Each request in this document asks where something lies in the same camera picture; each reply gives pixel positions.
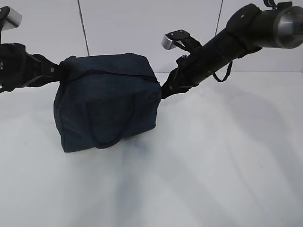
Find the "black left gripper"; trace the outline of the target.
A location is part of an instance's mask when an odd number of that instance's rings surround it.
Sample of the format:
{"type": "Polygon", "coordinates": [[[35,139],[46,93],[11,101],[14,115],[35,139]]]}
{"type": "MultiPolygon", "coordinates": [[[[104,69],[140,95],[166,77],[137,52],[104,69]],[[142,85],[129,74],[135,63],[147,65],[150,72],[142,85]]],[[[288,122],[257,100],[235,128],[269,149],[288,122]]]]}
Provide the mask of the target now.
{"type": "Polygon", "coordinates": [[[62,69],[40,54],[29,54],[19,43],[0,45],[0,91],[11,92],[16,88],[42,87],[58,82],[62,69]]]}

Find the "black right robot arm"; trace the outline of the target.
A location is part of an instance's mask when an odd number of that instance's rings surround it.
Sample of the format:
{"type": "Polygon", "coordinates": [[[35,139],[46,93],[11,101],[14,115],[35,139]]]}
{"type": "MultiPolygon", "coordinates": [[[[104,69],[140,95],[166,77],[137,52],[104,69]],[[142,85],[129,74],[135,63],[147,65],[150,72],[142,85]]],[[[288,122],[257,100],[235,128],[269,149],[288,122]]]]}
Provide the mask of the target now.
{"type": "Polygon", "coordinates": [[[224,82],[233,61],[262,48],[293,49],[303,43],[303,8],[291,1],[275,4],[266,0],[268,10],[248,4],[235,12],[226,27],[202,45],[185,30],[164,35],[166,50],[178,47],[189,52],[176,60],[177,67],[161,87],[162,98],[186,93],[202,81],[214,77],[224,82]]]}

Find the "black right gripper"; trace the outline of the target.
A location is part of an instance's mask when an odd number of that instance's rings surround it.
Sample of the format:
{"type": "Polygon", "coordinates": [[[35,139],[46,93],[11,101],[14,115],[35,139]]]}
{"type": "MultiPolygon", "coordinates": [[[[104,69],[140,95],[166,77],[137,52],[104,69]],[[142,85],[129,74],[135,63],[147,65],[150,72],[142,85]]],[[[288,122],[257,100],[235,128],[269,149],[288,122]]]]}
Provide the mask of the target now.
{"type": "Polygon", "coordinates": [[[197,86],[194,78],[201,73],[200,54],[182,55],[176,60],[178,65],[170,72],[166,82],[161,86],[161,98],[174,94],[186,93],[197,86]]]}

